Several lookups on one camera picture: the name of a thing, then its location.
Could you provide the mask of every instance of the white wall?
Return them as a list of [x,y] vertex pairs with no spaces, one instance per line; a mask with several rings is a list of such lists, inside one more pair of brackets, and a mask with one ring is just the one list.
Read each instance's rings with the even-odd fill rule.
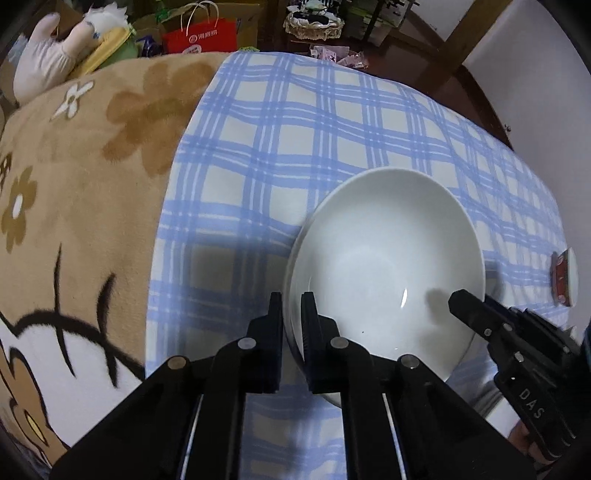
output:
[[582,327],[591,316],[591,74],[535,0],[514,0],[465,66],[511,127],[515,152],[556,197],[579,264],[570,323]]
[[413,7],[419,17],[446,40],[473,0],[419,0],[419,6]]

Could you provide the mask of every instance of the blue plaid cloth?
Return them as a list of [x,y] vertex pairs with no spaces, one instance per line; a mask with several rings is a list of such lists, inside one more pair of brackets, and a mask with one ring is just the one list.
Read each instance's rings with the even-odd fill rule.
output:
[[[467,210],[505,305],[566,321],[550,291],[565,249],[546,186],[502,143],[407,86],[283,53],[235,53],[178,146],[158,226],[147,373],[213,355],[280,290],[306,216],[367,168],[413,168]],[[473,343],[451,385],[470,399],[494,374]],[[307,392],[289,351],[278,395],[249,395],[242,479],[345,478],[340,410]]]

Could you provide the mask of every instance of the tan blanket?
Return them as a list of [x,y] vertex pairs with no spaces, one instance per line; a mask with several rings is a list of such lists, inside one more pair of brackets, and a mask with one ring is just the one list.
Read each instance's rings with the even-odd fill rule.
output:
[[48,466],[144,377],[174,152],[226,54],[115,64],[17,111],[0,141],[0,420]]

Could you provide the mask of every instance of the small dish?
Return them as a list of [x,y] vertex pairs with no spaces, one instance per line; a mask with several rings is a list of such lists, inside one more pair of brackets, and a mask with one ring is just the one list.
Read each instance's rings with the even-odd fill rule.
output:
[[572,248],[556,257],[552,269],[552,291],[558,303],[566,307],[576,305],[579,297],[579,269]]

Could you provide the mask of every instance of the floor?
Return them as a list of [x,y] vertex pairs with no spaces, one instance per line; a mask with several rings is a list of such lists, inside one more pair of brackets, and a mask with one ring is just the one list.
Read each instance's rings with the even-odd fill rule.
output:
[[[437,34],[429,30],[425,24],[421,24],[418,17],[406,20],[401,28],[404,34],[437,48],[442,41]],[[354,39],[341,38],[333,42],[336,45],[349,46],[352,50],[361,49],[361,42]],[[299,41],[291,35],[285,35],[282,44],[282,50],[293,53],[309,49],[308,41]],[[465,67],[461,67],[450,76],[439,68],[428,54],[390,36],[380,47],[366,45],[363,52],[369,60],[367,73],[404,83],[429,95],[440,104],[470,119],[511,148],[495,111]]]

